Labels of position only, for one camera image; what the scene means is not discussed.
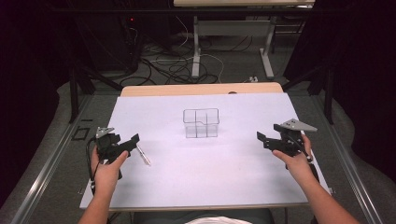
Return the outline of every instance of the clear plastic box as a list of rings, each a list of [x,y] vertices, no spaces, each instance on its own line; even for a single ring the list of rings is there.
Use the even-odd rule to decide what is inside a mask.
[[[217,137],[219,126],[219,110],[186,109],[183,111],[183,122],[187,138]]]

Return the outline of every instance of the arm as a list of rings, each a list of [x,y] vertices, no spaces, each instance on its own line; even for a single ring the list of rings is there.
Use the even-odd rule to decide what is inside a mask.
[[[305,150],[310,154],[311,142],[303,135]],[[290,157],[278,150],[273,154],[288,165],[293,178],[302,188],[318,223],[359,223],[315,179],[303,153]]]
[[[100,164],[97,149],[93,149],[91,168],[92,173],[96,170],[95,194],[78,223],[106,223],[108,207],[119,178],[119,169],[127,157],[128,152],[123,151],[111,164]]]

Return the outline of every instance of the gray floor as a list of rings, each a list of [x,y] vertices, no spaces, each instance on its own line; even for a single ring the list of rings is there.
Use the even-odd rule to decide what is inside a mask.
[[[297,38],[297,35],[282,35],[276,41],[276,52],[270,55],[276,82],[283,84],[287,81],[282,74]],[[251,46],[244,51],[210,51],[210,49],[231,49],[242,39],[241,37],[208,38],[206,42],[202,42],[202,45],[203,47],[209,46],[210,40],[211,47],[202,53],[211,56],[203,57],[202,63],[210,74],[217,76],[220,74],[222,83],[245,82],[251,76],[257,76],[260,82],[269,81],[265,78],[258,52],[258,47],[262,43],[260,39],[254,38]],[[239,46],[239,49],[247,46],[248,41],[249,39]],[[156,56],[147,58],[152,61],[158,60]],[[146,76],[148,72],[145,65],[139,64],[139,69],[134,76]],[[157,84],[164,84],[166,81],[165,77],[156,73],[152,78]],[[123,84],[135,85],[140,81],[141,79],[131,79]],[[82,211],[78,209],[82,197],[79,192],[85,188],[88,181],[84,151],[86,142],[76,139],[78,129],[88,128],[89,136],[91,136],[96,127],[106,126],[119,94],[101,82],[94,81],[94,84],[97,87],[97,93],[94,96],[80,96],[81,113],[72,125],[68,124],[70,118],[68,83],[58,90],[61,101],[55,118],[18,186],[1,208],[1,223],[75,223],[78,221],[82,214]],[[299,119],[319,129],[319,132],[310,133],[308,136],[314,144],[313,149],[316,151],[317,160],[326,181],[329,187],[335,190],[334,198],[361,223],[392,223],[396,220],[396,215],[392,210],[396,207],[395,184],[372,166],[357,158],[350,150],[354,128],[342,107],[336,102],[333,103],[332,112],[335,124],[329,126],[320,113],[323,96],[308,96],[305,90],[306,85],[307,83],[302,83],[296,86],[289,91],[289,95]],[[342,143],[341,149],[344,151],[341,153],[336,150],[340,147],[339,145],[337,147],[337,143],[333,141],[332,130]],[[343,165],[345,155],[352,159],[346,160],[349,163],[347,167]],[[354,187],[356,178],[348,174],[348,167],[356,169],[362,188]],[[37,185],[35,182],[37,179],[47,179],[49,182]],[[365,211],[366,206],[373,207],[374,212],[373,210]],[[271,210],[276,223],[285,222],[283,208]],[[379,214],[380,219],[371,217],[376,213]],[[290,223],[309,223],[311,218],[312,213],[308,207],[289,209]],[[130,223],[130,214],[120,214],[113,223]]]

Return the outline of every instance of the desk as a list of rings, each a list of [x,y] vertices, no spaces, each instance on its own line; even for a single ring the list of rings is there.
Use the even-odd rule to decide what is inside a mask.
[[[313,5],[315,0],[175,0],[176,7],[268,7],[268,6],[301,6]],[[260,49],[262,64],[268,79],[274,73],[268,58],[272,37],[276,26],[276,17],[269,21],[198,21],[194,17],[194,59],[192,76],[199,76],[201,49],[199,35],[255,35],[265,36],[264,48]]]
[[[214,107],[219,110],[218,137],[186,138],[183,110]],[[285,164],[256,138],[257,131],[280,138],[273,124],[291,118],[297,116],[290,98],[276,83],[125,88],[108,127],[115,128],[121,142],[139,133],[139,145],[152,164],[147,166],[136,150],[131,152],[110,210],[308,205]],[[88,185],[80,208],[85,209],[91,198]]]

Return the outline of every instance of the black cloth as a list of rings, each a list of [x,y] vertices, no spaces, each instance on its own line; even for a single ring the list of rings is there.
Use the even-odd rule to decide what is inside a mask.
[[[338,2],[318,0],[317,4],[332,8],[337,7]],[[396,135],[394,13],[386,2],[378,1],[361,1],[355,9],[356,14],[342,16],[341,20],[310,18],[284,76],[294,80],[318,65],[332,53],[336,36],[342,34],[338,40],[345,40],[344,46],[335,52],[338,55],[333,98],[355,126],[353,151],[396,181],[393,172],[396,150],[392,141]],[[357,20],[349,24],[352,15],[357,16]]]
[[[43,30],[30,23],[35,18],[22,13],[29,8],[23,7],[18,12],[13,10],[14,7],[6,4],[0,7],[1,136],[4,137],[0,149],[0,205],[15,188],[35,155],[59,103],[57,86],[67,80],[51,73],[55,71],[52,62],[56,57],[51,54],[50,41],[47,39],[45,42],[38,37],[46,37],[45,33],[40,33]],[[22,31],[19,24],[24,20],[26,27]],[[38,44],[34,40],[45,44],[41,42],[35,46],[36,50],[32,50],[26,37],[33,41],[32,44]]]

